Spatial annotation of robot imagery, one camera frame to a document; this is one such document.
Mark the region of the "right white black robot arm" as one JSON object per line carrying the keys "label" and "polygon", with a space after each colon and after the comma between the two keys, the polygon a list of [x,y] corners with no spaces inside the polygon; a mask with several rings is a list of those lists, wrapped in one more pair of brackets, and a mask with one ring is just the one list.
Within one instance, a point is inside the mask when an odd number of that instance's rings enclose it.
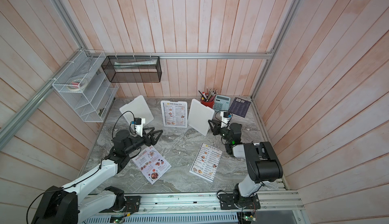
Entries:
{"label": "right white black robot arm", "polygon": [[215,136],[225,140],[226,152],[236,158],[246,160],[248,174],[243,181],[236,184],[232,194],[221,194],[222,209],[245,209],[260,207],[256,192],[265,182],[274,182],[283,176],[281,163],[270,142],[242,143],[242,125],[226,123],[218,120],[208,121]]}

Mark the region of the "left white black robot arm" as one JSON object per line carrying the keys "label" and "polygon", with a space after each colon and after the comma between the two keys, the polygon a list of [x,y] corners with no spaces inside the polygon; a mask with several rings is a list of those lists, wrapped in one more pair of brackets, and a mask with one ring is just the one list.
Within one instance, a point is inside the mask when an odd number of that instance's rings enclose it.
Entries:
{"label": "left white black robot arm", "polygon": [[61,187],[52,186],[38,195],[40,203],[28,224],[81,224],[104,210],[122,212],[126,209],[123,190],[107,187],[92,197],[89,194],[107,179],[121,172],[135,158],[133,152],[142,146],[154,146],[162,130],[143,129],[141,135],[121,130],[112,138],[113,147],[100,163],[74,181]]}

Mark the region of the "grey desk calculator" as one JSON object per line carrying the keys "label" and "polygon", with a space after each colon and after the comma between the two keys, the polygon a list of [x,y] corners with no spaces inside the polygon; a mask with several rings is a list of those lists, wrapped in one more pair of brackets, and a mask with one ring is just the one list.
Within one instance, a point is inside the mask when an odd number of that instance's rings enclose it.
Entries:
{"label": "grey desk calculator", "polygon": [[230,107],[231,98],[227,96],[216,95],[214,99],[213,109],[217,111],[228,111]]}

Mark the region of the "left red white menu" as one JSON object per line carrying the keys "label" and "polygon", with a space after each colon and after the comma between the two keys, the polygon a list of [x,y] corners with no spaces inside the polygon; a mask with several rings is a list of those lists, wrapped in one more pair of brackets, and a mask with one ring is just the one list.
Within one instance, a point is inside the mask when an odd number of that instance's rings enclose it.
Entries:
{"label": "left red white menu", "polygon": [[152,185],[171,168],[170,163],[153,146],[146,147],[132,161]]}

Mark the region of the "red pen cup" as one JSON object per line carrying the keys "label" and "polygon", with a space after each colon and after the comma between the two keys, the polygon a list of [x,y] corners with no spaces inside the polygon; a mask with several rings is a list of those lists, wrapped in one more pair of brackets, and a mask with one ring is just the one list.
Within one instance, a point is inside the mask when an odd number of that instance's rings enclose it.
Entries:
{"label": "red pen cup", "polygon": [[206,91],[198,91],[201,95],[200,103],[206,107],[213,108],[215,104],[215,98],[217,96],[217,90],[214,88],[206,88]]}

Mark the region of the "dark purple card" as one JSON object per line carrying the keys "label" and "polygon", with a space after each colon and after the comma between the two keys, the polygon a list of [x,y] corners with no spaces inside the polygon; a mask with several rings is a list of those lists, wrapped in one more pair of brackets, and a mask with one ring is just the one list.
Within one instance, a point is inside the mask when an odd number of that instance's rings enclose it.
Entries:
{"label": "dark purple card", "polygon": [[251,105],[250,100],[234,98],[234,100],[230,105],[229,111],[234,115],[238,115],[240,117],[245,118],[250,105]]}

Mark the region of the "paper inside black basket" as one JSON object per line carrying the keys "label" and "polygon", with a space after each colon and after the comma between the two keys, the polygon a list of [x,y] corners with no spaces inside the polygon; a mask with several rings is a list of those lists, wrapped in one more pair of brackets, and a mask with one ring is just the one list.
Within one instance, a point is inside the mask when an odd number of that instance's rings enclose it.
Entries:
{"label": "paper inside black basket", "polygon": [[158,60],[132,61],[132,62],[115,62],[115,69],[149,69],[156,67]]}

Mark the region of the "tape roll on shelf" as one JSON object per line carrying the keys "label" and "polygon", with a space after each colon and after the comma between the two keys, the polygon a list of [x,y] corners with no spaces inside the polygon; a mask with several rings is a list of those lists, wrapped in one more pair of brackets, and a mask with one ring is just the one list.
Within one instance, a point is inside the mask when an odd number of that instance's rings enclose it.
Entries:
{"label": "tape roll on shelf", "polygon": [[73,79],[67,86],[66,88],[69,91],[80,91],[83,90],[86,87],[87,80],[83,78],[76,78]]}

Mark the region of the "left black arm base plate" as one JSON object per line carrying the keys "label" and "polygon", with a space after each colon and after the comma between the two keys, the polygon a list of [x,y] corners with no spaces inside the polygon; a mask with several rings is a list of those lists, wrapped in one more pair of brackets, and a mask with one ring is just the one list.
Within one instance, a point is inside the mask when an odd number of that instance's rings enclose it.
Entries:
{"label": "left black arm base plate", "polygon": [[125,196],[125,203],[122,207],[111,207],[109,209],[105,209],[101,211],[100,213],[130,213],[134,214],[136,212],[139,212],[139,206],[140,206],[141,196]]}

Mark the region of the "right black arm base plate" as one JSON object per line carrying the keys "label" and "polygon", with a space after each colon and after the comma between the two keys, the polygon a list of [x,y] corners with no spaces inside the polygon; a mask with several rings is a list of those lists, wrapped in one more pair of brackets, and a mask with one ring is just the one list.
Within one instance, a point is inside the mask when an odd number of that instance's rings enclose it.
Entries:
{"label": "right black arm base plate", "polygon": [[222,210],[261,209],[257,195],[251,197],[240,197],[236,194],[218,193],[217,198]]}

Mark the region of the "black mesh wall basket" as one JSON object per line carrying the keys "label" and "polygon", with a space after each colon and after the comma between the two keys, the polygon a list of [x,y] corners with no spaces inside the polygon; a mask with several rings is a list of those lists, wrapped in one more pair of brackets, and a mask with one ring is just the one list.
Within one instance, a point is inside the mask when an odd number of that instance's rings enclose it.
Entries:
{"label": "black mesh wall basket", "polygon": [[[158,60],[157,66],[149,69],[115,69],[115,62]],[[101,65],[105,75],[113,83],[158,83],[162,68],[157,56],[107,56]]]}

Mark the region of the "aluminium front rail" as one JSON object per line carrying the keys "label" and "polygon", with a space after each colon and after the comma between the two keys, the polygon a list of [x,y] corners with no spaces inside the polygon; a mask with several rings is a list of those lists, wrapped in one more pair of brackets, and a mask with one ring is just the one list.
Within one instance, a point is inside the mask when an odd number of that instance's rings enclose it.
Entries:
{"label": "aluminium front rail", "polygon": [[[140,197],[136,214],[215,213],[223,212],[215,192],[126,194],[128,199]],[[230,212],[304,210],[296,191],[260,191],[257,194],[260,207],[240,207]]]}

